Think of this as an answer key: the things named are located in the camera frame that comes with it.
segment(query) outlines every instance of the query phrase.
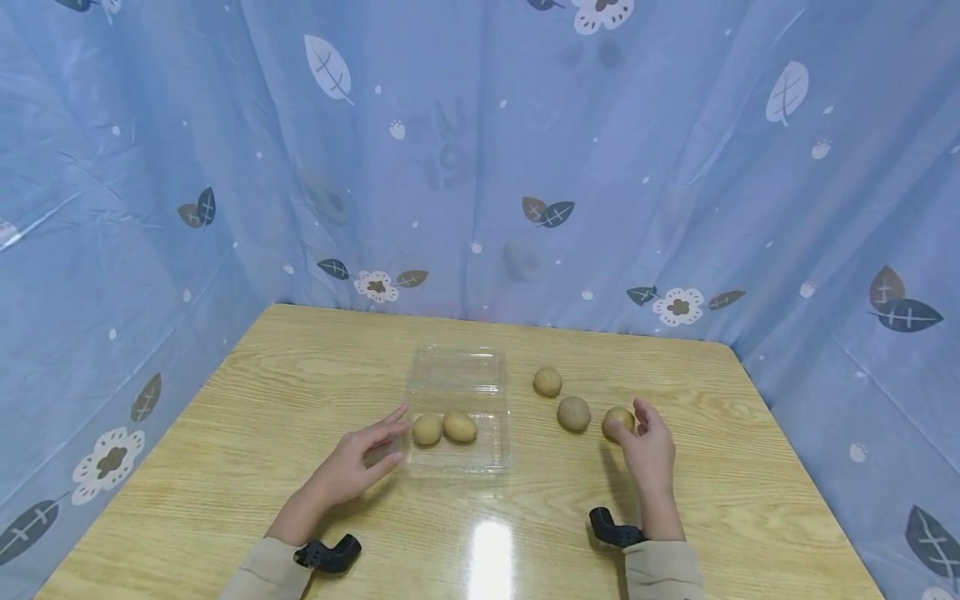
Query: wooden table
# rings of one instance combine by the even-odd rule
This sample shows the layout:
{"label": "wooden table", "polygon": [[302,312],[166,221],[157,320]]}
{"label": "wooden table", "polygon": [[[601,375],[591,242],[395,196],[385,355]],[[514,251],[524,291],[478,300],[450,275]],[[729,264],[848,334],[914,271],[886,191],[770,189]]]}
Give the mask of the wooden table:
{"label": "wooden table", "polygon": [[[677,496],[707,598],[881,598],[724,346],[287,305],[253,325],[37,598],[216,597],[341,434],[402,400],[423,344],[506,352],[509,481],[390,478],[330,520],[327,543],[353,533],[364,551],[307,598],[624,597],[622,559],[591,545],[587,514],[634,514],[619,447],[599,432],[606,410],[634,396],[674,432]],[[590,402],[586,434],[563,431],[556,402],[531,389],[544,365]]]}

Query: blue fabric backdrop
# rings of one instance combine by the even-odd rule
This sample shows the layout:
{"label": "blue fabric backdrop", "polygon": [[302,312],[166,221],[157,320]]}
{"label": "blue fabric backdrop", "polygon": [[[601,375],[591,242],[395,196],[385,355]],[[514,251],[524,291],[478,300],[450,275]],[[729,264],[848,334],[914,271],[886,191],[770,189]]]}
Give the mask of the blue fabric backdrop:
{"label": "blue fabric backdrop", "polygon": [[957,598],[957,22],[7,0],[0,597],[290,301],[729,344],[887,597]]}

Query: potato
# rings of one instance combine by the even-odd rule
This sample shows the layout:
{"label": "potato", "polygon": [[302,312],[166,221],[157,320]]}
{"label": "potato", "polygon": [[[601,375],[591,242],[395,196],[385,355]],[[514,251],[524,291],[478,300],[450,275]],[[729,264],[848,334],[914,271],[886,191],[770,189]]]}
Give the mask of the potato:
{"label": "potato", "polygon": [[552,367],[544,367],[534,375],[534,390],[541,396],[557,397],[563,386],[564,380]]}
{"label": "potato", "polygon": [[590,425],[590,407],[579,396],[567,396],[557,407],[557,420],[571,431],[584,431]]}
{"label": "potato", "polygon": [[414,421],[414,426],[410,428],[410,434],[416,445],[436,444],[444,434],[444,420],[440,418],[440,415],[424,413]]}
{"label": "potato", "polygon": [[464,411],[447,411],[444,415],[444,433],[462,444],[477,439],[477,424]]}
{"label": "potato", "polygon": [[612,420],[618,420],[623,423],[623,426],[627,429],[627,431],[636,431],[636,419],[634,419],[634,414],[622,406],[614,406],[607,411],[607,415],[603,418],[603,433],[611,440],[613,440],[613,436],[610,434],[609,423]]}

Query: black wrist mount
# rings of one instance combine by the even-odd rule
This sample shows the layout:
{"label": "black wrist mount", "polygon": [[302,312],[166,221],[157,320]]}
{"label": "black wrist mount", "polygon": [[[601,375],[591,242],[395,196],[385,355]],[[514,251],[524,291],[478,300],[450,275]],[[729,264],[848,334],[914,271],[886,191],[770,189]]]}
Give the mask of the black wrist mount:
{"label": "black wrist mount", "polygon": [[590,527],[593,528],[595,538],[618,548],[626,548],[635,543],[647,541],[643,530],[636,525],[617,525],[613,521],[613,515],[605,506],[590,511]]}
{"label": "black wrist mount", "polygon": [[362,549],[360,540],[350,534],[332,548],[327,548],[320,540],[311,540],[294,553],[294,562],[322,573],[343,573],[357,560]]}

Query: sleeve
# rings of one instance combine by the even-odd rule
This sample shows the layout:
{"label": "sleeve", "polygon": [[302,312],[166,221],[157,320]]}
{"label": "sleeve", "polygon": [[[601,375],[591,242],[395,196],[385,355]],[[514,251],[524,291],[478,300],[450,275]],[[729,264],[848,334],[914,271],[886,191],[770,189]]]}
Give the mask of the sleeve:
{"label": "sleeve", "polygon": [[697,554],[685,541],[643,541],[623,554],[630,600],[703,600]]}
{"label": "sleeve", "polygon": [[219,600],[300,600],[312,571],[294,563],[297,550],[272,538],[258,541]]}

